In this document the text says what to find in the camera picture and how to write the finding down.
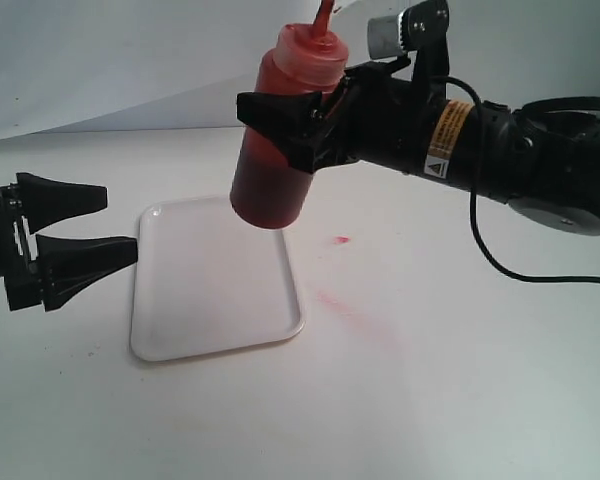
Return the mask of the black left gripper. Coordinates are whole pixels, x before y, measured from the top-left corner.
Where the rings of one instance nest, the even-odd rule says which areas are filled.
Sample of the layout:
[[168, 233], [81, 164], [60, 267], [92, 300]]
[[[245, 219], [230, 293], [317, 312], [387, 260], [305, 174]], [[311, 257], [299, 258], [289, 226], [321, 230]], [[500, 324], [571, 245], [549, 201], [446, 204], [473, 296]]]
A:
[[41, 305], [63, 307], [78, 293], [138, 261], [132, 237], [65, 239], [38, 235], [33, 259], [29, 231], [102, 211], [108, 206], [104, 186], [66, 183], [30, 173], [16, 174], [17, 184], [0, 186], [0, 278], [9, 309]]

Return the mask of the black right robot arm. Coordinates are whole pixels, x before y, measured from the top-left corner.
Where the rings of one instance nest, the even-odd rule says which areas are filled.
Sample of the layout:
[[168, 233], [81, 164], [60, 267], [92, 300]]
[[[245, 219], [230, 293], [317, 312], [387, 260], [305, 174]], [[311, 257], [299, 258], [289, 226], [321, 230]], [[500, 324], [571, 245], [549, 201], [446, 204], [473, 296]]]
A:
[[407, 58], [347, 69], [330, 97], [242, 93], [239, 119], [290, 167], [315, 173], [366, 161], [510, 206], [542, 225], [600, 235], [600, 97], [513, 110], [450, 100]]

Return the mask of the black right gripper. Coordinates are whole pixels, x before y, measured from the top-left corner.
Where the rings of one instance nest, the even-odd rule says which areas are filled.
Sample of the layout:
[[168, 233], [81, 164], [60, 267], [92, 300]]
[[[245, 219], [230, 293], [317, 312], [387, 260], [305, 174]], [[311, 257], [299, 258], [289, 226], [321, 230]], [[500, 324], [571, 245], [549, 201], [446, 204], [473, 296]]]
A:
[[446, 102], [446, 87], [433, 79], [449, 73], [449, 60], [418, 58], [409, 80], [396, 78], [408, 63], [399, 58], [346, 69], [328, 117], [321, 111], [319, 92], [242, 92], [236, 99], [237, 118], [269, 140], [290, 168], [304, 173], [366, 161], [420, 176], [427, 142]]

